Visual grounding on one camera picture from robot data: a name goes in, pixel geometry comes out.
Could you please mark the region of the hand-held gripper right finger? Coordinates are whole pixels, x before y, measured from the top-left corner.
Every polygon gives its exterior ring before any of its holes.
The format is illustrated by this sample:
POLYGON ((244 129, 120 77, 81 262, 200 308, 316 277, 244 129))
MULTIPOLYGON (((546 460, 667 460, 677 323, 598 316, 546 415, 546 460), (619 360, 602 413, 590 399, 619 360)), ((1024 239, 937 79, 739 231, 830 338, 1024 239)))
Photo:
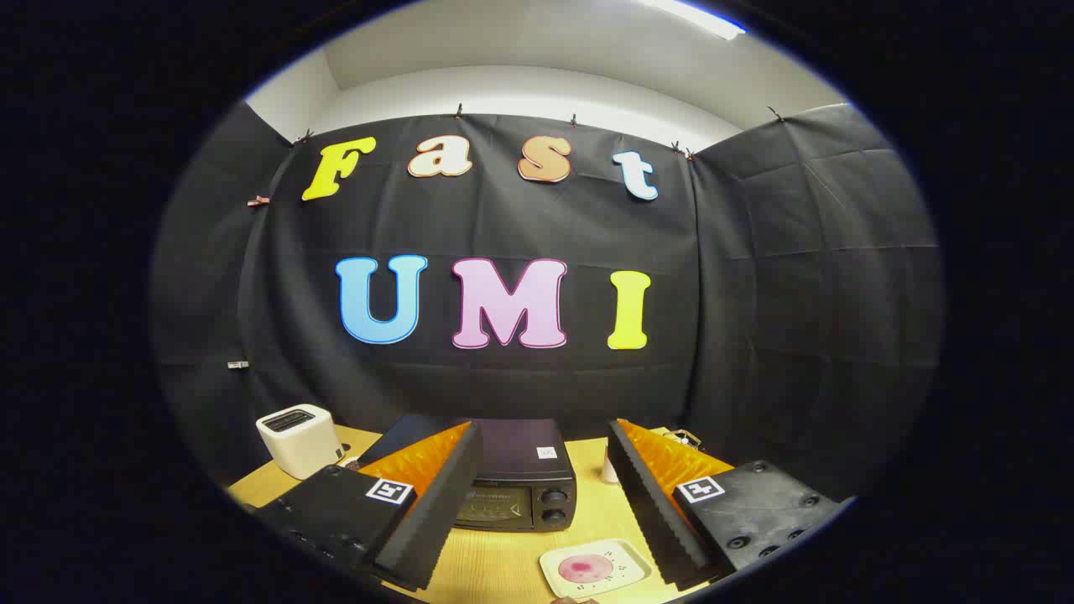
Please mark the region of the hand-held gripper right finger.
POLYGON ((771 461, 730 466, 621 418, 607 458, 661 580, 679 590, 748 575, 847 508, 771 461))

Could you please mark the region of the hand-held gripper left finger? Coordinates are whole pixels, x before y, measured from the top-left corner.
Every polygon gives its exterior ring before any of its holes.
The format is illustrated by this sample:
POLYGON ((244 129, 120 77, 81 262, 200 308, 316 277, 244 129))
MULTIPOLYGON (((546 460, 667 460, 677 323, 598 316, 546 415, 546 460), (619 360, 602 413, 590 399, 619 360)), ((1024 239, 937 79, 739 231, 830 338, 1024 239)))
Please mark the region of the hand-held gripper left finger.
POLYGON ((481 463, 483 434, 453 425, 362 466, 330 464, 252 515, 357 581, 425 589, 481 463))

